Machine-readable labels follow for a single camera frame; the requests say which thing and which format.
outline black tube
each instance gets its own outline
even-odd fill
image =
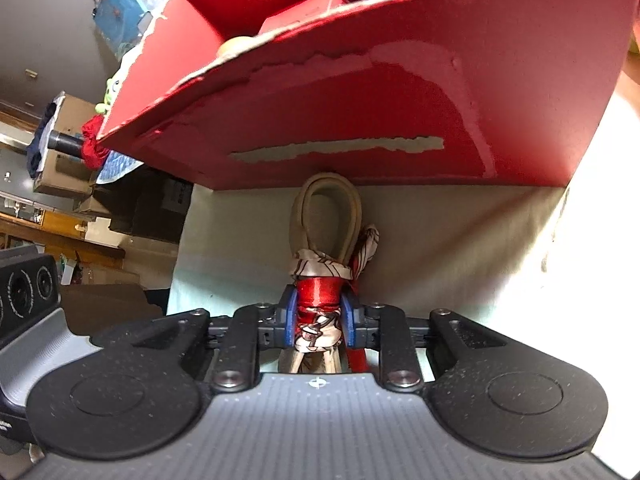
[[[47,147],[50,150],[65,153],[65,155],[76,156],[82,158],[82,144],[84,141],[66,134],[61,134],[56,130],[52,130],[49,136]]]

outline bolt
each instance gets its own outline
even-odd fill
[[[409,370],[395,370],[386,376],[388,381],[398,388],[410,388],[420,383],[420,375]]]
[[[223,370],[213,376],[213,382],[224,388],[236,388],[244,384],[244,376],[235,370]]]

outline white tablecloth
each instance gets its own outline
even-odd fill
[[[640,88],[622,75],[568,192],[494,186],[362,187],[380,246],[364,301],[411,316],[446,307],[587,370],[607,392],[594,452],[640,470]],[[169,314],[276,301],[290,282],[295,189],[196,187]]]

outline red cardboard box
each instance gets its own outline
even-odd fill
[[[213,189],[565,186],[613,91],[637,0],[170,0],[100,134]]]
[[[260,34],[292,23],[303,22],[345,3],[347,0],[305,0],[264,20]]]

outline ribbed gray surface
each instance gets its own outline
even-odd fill
[[[117,463],[50,454],[27,480],[611,480],[593,456],[511,463],[446,433],[416,396],[369,374],[266,374],[257,388],[217,396],[202,420],[164,449]]]
[[[12,403],[24,407],[42,376],[98,350],[88,337],[69,332],[65,313],[57,308],[0,350],[0,388]]]

